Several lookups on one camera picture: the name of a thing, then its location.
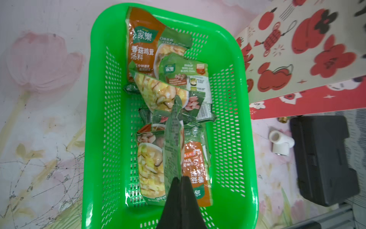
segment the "soup seasoning packet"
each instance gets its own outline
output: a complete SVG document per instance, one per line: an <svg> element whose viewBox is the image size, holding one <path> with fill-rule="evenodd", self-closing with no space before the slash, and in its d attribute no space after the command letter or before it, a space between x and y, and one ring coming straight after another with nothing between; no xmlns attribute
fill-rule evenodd
<svg viewBox="0 0 366 229"><path fill-rule="evenodd" d="M186 110L197 109L195 116L199 122L216 120L216 116L212 112L212 95L208 76L207 64L186 59L175 53L165 57L159 66L161 81L187 89L190 93L205 93L202 105L197 106L200 102L199 95L197 95L197 99L190 95L190 100L185 107Z"/></svg>
<svg viewBox="0 0 366 229"><path fill-rule="evenodd" d="M184 127L179 119L182 102L179 96L175 97L174 106L165 127L165 142L163 146L164 182L168 196L174 177L179 180L182 176L184 157Z"/></svg>
<svg viewBox="0 0 366 229"><path fill-rule="evenodd" d="M134 61L137 70L158 78L158 67L161 60L170 53L184 55L192 47L192 36L179 33L161 23L149 12L130 7L126 16L127 66ZM133 82L129 69L129 82Z"/></svg>
<svg viewBox="0 0 366 229"><path fill-rule="evenodd" d="M152 114L151 114L151 111L149 110L148 106L146 106L146 104L142 105L138 109L138 113L139 113L144 125L151 123Z"/></svg>
<svg viewBox="0 0 366 229"><path fill-rule="evenodd" d="M184 106L188 104L189 91L139 73L133 61L129 67L142 98L151 112L156 109L171 112L176 95L180 97Z"/></svg>
<svg viewBox="0 0 366 229"><path fill-rule="evenodd" d="M164 206L164 131L150 131L145 125L136 134L140 192L147 204Z"/></svg>
<svg viewBox="0 0 366 229"><path fill-rule="evenodd" d="M167 111L154 110L151 118L151 131L165 130L169 116L170 113Z"/></svg>
<svg viewBox="0 0 366 229"><path fill-rule="evenodd" d="M203 131L204 128L197 122L184 125L183 176L191 179L198 205L209 207L213 201Z"/></svg>

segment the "red flower print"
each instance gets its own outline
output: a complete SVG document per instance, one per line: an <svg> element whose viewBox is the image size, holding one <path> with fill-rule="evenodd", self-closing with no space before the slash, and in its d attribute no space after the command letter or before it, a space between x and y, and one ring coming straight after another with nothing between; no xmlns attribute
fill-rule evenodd
<svg viewBox="0 0 366 229"><path fill-rule="evenodd" d="M274 91L284 88L292 77L294 66L290 64L287 67L279 67L274 71L268 70L270 62L262 64L258 73L261 76L258 79L257 87L260 92Z"/></svg>
<svg viewBox="0 0 366 229"><path fill-rule="evenodd" d="M338 17L337 12L329 13L329 10L321 9L301 22L292 37L291 46L295 54L304 53L322 42L330 24Z"/></svg>
<svg viewBox="0 0 366 229"><path fill-rule="evenodd" d="M344 44L334 45L335 37L331 35L324 44L324 51L318 54L315 59L315 65L311 68L311 75L319 75L323 78L332 77L337 69L345 68L352 64L356 59L353 52L344 52Z"/></svg>
<svg viewBox="0 0 366 229"><path fill-rule="evenodd" d="M265 12L264 15L259 20L258 28L260 30L265 30L269 27L272 23L273 18L275 17L274 12L276 11L277 7L271 10L270 12Z"/></svg>
<svg viewBox="0 0 366 229"><path fill-rule="evenodd" d="M247 79L248 93L252 90L253 85L254 85L253 79Z"/></svg>
<svg viewBox="0 0 366 229"><path fill-rule="evenodd" d="M242 54L244 57L244 63L245 63L245 70L248 70L249 66L250 66L250 61L253 60L254 55L250 54L249 52L251 51L251 45L248 43L243 49L242 49Z"/></svg>
<svg viewBox="0 0 366 229"><path fill-rule="evenodd" d="M306 0L292 0L294 6L303 5L305 2Z"/></svg>
<svg viewBox="0 0 366 229"><path fill-rule="evenodd" d="M242 42L243 42L243 38L242 37L238 37L236 39L236 42L238 43L239 47L241 47L242 46Z"/></svg>
<svg viewBox="0 0 366 229"><path fill-rule="evenodd" d="M293 100L295 98L295 94L288 94L288 95L285 95L285 98L286 99L289 99L289 100Z"/></svg>

